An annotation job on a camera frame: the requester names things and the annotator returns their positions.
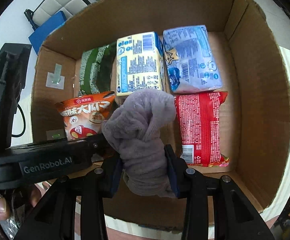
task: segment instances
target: white cushioned chair backrest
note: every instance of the white cushioned chair backrest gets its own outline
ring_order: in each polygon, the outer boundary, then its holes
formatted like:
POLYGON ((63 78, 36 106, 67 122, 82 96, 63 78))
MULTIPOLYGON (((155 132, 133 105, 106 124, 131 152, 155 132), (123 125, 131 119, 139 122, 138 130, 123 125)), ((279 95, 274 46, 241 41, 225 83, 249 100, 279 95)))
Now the white cushioned chair backrest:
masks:
POLYGON ((44 0, 34 11, 32 20, 38 26, 41 26, 58 11, 63 11, 66 19, 69 19, 86 6, 87 4, 82 0, 44 0))

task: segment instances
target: blue tissue pack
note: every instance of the blue tissue pack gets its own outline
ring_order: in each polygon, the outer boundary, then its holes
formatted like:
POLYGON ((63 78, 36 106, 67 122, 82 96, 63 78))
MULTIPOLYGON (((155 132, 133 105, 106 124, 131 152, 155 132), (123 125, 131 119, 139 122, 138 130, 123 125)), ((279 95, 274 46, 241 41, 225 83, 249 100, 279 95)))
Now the blue tissue pack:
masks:
POLYGON ((55 29, 63 26, 66 22, 66 16, 62 11, 55 13, 40 27, 38 27, 29 37, 29 41, 32 44, 36 54, 38 55, 39 49, 43 44, 47 36, 55 29))
POLYGON ((198 93, 223 86, 205 25, 165 30, 163 47, 173 92, 198 93))

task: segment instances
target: small cardboard box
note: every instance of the small cardboard box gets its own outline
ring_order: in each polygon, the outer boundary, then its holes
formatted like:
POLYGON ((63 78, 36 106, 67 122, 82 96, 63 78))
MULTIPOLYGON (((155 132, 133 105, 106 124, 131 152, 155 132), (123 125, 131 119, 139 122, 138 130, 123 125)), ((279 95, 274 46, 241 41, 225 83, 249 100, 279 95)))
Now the small cardboard box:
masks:
MULTIPOLYGON (((198 167, 209 176, 227 174, 255 208, 269 206, 282 179, 290 148, 290 84, 263 11, 253 0, 101 0, 51 34, 39 52, 32 94, 35 142, 63 128, 54 104, 73 97, 75 65, 82 52, 131 34, 206 25, 228 97, 220 108, 221 153, 228 167, 198 167), (62 65, 64 89, 46 87, 47 73, 62 65)), ((178 125, 161 138, 181 149, 178 125)), ((114 218, 166 230, 182 230, 185 199, 138 196, 121 183, 104 212, 114 218)), ((213 224, 213 209, 210 208, 213 224)))

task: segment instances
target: fingernail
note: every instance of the fingernail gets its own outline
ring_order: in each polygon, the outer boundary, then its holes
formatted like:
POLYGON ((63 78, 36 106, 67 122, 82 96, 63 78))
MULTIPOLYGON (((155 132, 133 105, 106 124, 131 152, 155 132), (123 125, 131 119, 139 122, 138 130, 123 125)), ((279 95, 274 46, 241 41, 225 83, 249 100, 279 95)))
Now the fingernail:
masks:
POLYGON ((6 200, 3 197, 0 197, 0 213, 6 212, 6 200))

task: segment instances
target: orange snack bag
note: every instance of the orange snack bag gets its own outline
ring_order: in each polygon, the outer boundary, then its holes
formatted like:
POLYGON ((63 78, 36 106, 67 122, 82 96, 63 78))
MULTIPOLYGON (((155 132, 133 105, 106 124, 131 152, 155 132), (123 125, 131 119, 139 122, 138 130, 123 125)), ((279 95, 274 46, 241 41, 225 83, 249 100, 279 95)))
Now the orange snack bag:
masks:
POLYGON ((56 108, 64 117, 67 139, 99 133, 103 120, 109 117, 114 99, 115 93, 106 91, 57 103, 56 108))

